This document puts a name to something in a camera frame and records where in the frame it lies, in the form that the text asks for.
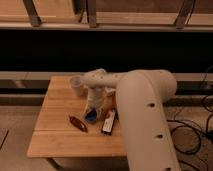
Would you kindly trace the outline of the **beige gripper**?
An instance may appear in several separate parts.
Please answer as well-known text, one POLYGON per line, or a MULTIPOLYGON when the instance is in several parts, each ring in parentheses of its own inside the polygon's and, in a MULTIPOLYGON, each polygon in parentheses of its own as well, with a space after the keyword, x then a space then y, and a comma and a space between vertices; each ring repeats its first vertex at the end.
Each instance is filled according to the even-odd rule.
POLYGON ((87 101, 85 113, 95 110, 98 115, 102 113, 104 104, 104 89, 103 88, 89 88, 87 94, 87 101))

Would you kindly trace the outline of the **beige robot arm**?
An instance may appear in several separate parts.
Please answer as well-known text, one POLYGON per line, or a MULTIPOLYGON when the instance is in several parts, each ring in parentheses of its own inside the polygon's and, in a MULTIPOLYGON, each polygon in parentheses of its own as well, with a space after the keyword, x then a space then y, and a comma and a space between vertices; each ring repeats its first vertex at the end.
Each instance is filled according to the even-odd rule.
POLYGON ((96 69, 74 75, 70 84, 87 98, 85 113, 101 116, 106 90, 115 92, 124 148, 130 171, 181 171, 163 104, 175 95, 177 81, 167 70, 108 73, 96 69))

